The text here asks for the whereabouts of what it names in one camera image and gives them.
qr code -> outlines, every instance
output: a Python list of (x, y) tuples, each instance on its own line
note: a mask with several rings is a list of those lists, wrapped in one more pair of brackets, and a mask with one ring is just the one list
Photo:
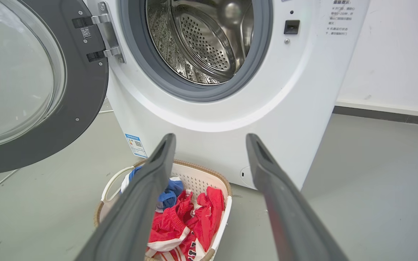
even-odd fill
[(81, 30), (82, 30), (83, 38), (86, 39), (86, 38), (91, 37), (90, 30), (88, 28), (82, 28)]

washing machine door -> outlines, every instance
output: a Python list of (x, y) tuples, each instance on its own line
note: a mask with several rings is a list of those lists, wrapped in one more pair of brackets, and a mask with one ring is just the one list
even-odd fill
[(0, 172), (55, 154), (95, 119), (111, 54), (96, 24), (106, 19), (81, 0), (0, 0)]

sticker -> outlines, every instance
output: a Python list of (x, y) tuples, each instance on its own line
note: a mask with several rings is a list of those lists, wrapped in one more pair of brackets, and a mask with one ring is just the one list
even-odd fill
[(84, 39), (91, 38), (91, 33), (88, 28), (82, 28), (81, 30), (82, 30), (82, 35)]
[(148, 158), (146, 152), (144, 151), (143, 143), (141, 143), (139, 137), (129, 134), (125, 134), (125, 137), (127, 138), (128, 144), (130, 144), (130, 148), (133, 154), (137, 155), (138, 157)]
[(356, 0), (332, 0), (325, 35), (347, 36), (356, 18)]

laundry basket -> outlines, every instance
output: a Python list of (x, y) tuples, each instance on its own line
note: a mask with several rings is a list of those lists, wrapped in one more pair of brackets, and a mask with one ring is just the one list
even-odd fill
[[(98, 227), (101, 221), (104, 220), (107, 213), (111, 210), (112, 206), (119, 197), (120, 188), (118, 188), (114, 192), (112, 197), (107, 197), (112, 185), (117, 180), (119, 180), (118, 182), (122, 182), (124, 175), (130, 173), (135, 167), (143, 165), (145, 162), (146, 160), (142, 160), (133, 165), (132, 167), (126, 167), (123, 170), (117, 172), (109, 180), (106, 187), (104, 188), (103, 195), (101, 195), (101, 202), (99, 203), (98, 208), (96, 209), (93, 217), (95, 227)], [(230, 184), (224, 176), (213, 170), (180, 160), (174, 160), (172, 166), (172, 176), (180, 177), (181, 181), (184, 184), (184, 188), (193, 192), (193, 198), (191, 199), (193, 203), (196, 202), (196, 198), (199, 194), (206, 193), (207, 187), (209, 186), (222, 190), (222, 193), (224, 194), (225, 210), (222, 214), (219, 230), (214, 236), (212, 245), (209, 251), (207, 252), (206, 256), (202, 258), (202, 261), (213, 260), (217, 248), (219, 247), (220, 240), (222, 239), (222, 235), (224, 234), (225, 226), (227, 225), (227, 220), (229, 218), (230, 209), (232, 206), (232, 190)], [(144, 260), (155, 261), (156, 259), (145, 256)]]

washing machine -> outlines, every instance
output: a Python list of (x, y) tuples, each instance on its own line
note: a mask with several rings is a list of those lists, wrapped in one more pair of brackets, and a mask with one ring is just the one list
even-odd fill
[(77, 139), (107, 95), (123, 142), (254, 188), (257, 134), (298, 188), (369, 0), (0, 0), (0, 172)]

